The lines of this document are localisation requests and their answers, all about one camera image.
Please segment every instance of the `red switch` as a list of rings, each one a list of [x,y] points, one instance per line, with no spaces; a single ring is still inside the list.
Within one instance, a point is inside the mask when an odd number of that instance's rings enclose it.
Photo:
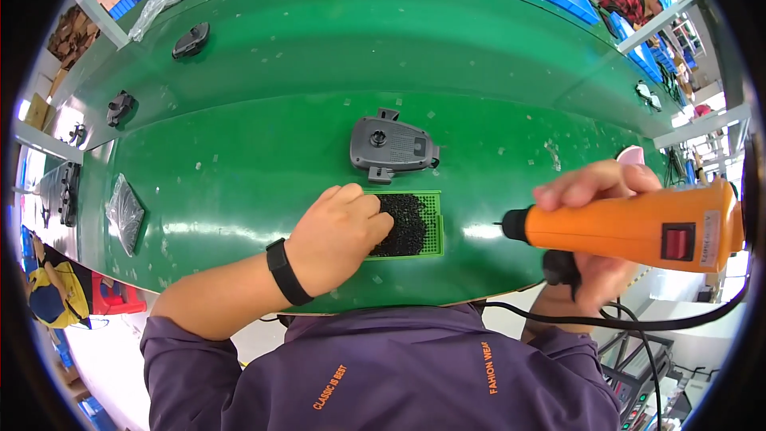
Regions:
[[[686,256],[686,237],[684,229],[669,229],[665,235],[665,257],[668,259],[683,259]]]

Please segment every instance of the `red plaid shirt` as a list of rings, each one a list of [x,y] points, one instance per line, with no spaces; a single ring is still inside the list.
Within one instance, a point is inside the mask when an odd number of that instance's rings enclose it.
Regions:
[[[600,0],[598,4],[609,12],[622,15],[631,24],[643,25],[647,22],[642,0]]]

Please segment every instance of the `gray phone holder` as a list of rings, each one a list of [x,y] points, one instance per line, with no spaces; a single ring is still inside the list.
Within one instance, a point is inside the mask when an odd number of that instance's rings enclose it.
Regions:
[[[368,170],[371,184],[388,185],[397,172],[436,168],[439,148],[425,130],[397,121],[399,112],[378,109],[357,120],[351,132],[351,164]]]

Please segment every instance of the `green screw tray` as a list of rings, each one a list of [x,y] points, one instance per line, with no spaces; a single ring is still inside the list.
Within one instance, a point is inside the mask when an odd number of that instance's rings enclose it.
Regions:
[[[409,259],[426,258],[430,256],[442,256],[444,254],[444,219],[441,215],[441,203],[439,190],[407,191],[407,190],[366,190],[366,194],[372,195],[414,195],[423,205],[420,215],[426,225],[426,234],[423,239],[421,251],[416,255],[397,256],[368,256],[365,260],[383,259]]]

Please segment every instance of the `pile of black screws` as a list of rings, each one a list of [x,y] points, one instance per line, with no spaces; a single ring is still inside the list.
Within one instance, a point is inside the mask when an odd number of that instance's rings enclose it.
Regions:
[[[394,228],[370,256],[418,255],[426,238],[426,224],[421,218],[425,204],[412,194],[381,194],[381,213],[394,218]]]

